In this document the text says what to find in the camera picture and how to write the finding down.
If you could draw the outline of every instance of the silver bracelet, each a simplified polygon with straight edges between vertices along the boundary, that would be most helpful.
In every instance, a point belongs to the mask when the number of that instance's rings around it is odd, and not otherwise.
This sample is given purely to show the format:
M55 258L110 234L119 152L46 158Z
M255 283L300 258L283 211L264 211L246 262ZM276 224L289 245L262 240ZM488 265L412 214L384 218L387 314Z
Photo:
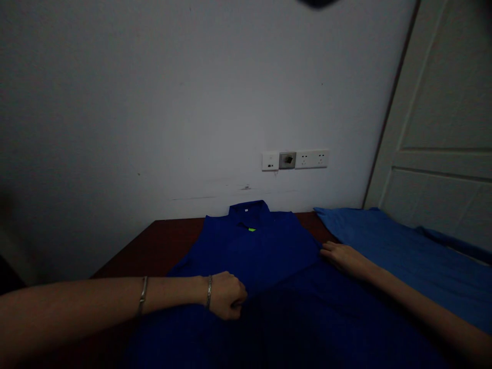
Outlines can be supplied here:
M207 304L205 309L210 310L210 296L212 296L212 276L209 275L209 290L207 292Z
M142 309L144 308L144 302L145 302L145 296L147 295L147 280L149 278L147 276L144 277L143 279L143 289L142 289L142 294L140 295L140 303L138 304L138 311L137 311L137 317L142 315Z

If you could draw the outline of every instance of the shirt collar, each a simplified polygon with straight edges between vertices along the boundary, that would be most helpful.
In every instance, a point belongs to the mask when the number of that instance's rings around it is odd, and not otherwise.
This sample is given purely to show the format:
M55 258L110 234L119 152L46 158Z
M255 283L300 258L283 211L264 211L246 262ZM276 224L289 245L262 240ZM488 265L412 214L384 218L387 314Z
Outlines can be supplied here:
M248 228L260 228L272 221L272 214L263 200L243 202L229 207L229 219L235 225L242 223Z

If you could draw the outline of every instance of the forearm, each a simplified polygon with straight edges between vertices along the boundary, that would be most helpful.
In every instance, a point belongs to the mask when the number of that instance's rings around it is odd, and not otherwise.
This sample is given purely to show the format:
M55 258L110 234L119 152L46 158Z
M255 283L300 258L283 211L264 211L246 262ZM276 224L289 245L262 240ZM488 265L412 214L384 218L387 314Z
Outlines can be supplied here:
M429 325L470 362L480 367L492 365L490 335L436 304L384 269L375 269L368 276L368 281Z
M135 317L142 287L141 277L91 279L0 297L0 362L18 361ZM203 277L149 278L142 312L204 303L206 298Z

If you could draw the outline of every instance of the wrist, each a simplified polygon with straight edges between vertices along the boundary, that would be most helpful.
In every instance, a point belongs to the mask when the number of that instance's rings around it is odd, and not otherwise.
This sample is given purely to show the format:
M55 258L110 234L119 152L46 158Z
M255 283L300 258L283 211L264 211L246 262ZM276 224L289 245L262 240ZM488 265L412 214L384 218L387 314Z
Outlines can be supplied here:
M203 276L191 277L192 279L192 303L205 306L209 288L209 278Z

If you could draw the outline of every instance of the wooden table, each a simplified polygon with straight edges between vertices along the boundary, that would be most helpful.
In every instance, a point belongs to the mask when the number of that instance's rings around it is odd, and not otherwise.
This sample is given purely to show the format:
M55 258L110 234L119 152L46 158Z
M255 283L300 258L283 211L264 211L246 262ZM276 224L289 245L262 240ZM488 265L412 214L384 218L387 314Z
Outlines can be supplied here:
M314 212L297 213L296 216L318 241L337 241ZM156 220L92 278L165 276L198 239L203 222L204 218ZM22 367L117 367L134 329L135 321L121 324L36 358Z

